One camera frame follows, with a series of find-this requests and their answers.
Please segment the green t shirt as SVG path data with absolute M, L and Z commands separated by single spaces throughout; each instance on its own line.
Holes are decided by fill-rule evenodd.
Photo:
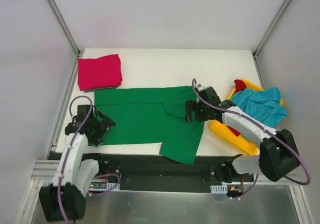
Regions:
M 94 105 L 116 124 L 104 144 L 160 143 L 160 155 L 192 165 L 204 130 L 204 122 L 186 122 L 185 102 L 195 98 L 191 86 L 95 91 Z

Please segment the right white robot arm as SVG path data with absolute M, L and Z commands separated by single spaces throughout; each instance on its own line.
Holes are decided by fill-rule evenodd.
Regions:
M 240 151 L 218 166 L 217 177 L 222 181 L 230 183 L 253 173 L 277 182 L 301 165 L 290 131 L 257 121 L 229 99 L 221 101 L 213 87 L 192 89 L 196 99 L 185 102 L 186 121 L 209 121 L 211 133 Z

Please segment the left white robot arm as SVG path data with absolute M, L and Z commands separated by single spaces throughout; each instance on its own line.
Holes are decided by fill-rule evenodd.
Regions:
M 76 221 L 84 217 L 86 194 L 94 178 L 101 178 L 106 167 L 102 155 L 83 158 L 87 146 L 101 146 L 103 136 L 115 122 L 93 105 L 79 105 L 77 114 L 65 127 L 65 147 L 60 163 L 48 186 L 39 191 L 48 222 Z

